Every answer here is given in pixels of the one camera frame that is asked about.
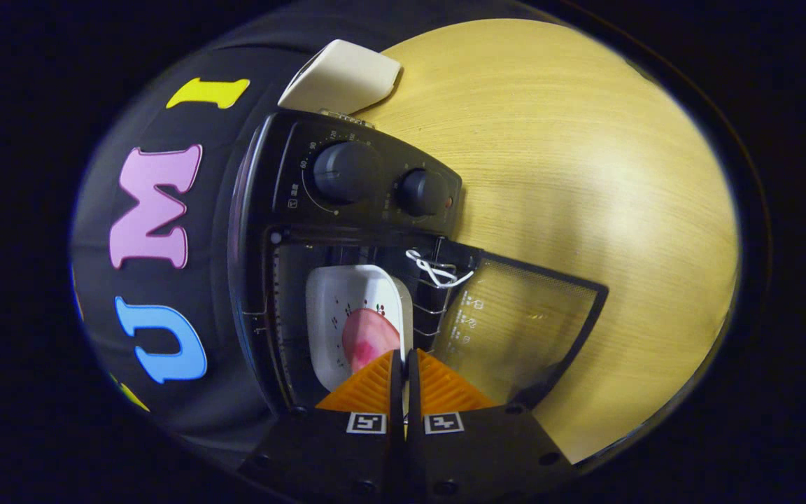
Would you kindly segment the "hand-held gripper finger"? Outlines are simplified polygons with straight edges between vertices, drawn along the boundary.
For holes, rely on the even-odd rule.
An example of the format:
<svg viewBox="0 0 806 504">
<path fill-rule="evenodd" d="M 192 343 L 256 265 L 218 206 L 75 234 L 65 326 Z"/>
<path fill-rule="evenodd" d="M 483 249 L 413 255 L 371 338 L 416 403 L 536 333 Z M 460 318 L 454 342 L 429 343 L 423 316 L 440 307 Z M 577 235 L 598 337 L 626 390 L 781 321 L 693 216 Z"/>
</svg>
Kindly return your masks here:
<svg viewBox="0 0 806 504">
<path fill-rule="evenodd" d="M 407 357 L 407 481 L 419 503 L 537 503 L 578 475 L 520 402 L 498 404 L 421 350 Z"/>
<path fill-rule="evenodd" d="M 404 472 L 402 371 L 400 352 L 387 352 L 319 404 L 292 407 L 238 472 L 297 503 L 395 502 Z"/>
</svg>

